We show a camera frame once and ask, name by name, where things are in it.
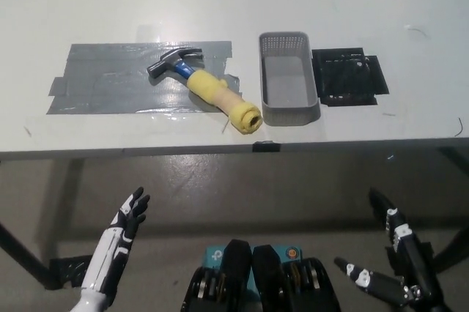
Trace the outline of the white and black left hand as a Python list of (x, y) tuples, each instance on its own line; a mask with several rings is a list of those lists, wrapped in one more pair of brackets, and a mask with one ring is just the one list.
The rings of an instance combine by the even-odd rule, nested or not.
[(136, 233), (146, 219), (149, 199), (150, 196), (144, 194), (143, 187), (139, 187), (119, 208), (101, 235), (81, 285), (82, 289), (115, 297)]

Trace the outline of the black and white right hand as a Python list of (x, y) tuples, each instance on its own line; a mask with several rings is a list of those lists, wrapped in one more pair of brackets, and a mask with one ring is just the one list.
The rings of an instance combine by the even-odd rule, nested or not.
[(334, 264), (364, 293), (394, 307), (414, 311), (449, 311), (432, 266), (431, 245), (423, 243), (405, 215), (380, 191), (371, 188), (369, 203), (390, 240), (386, 248), (395, 276), (336, 257)]

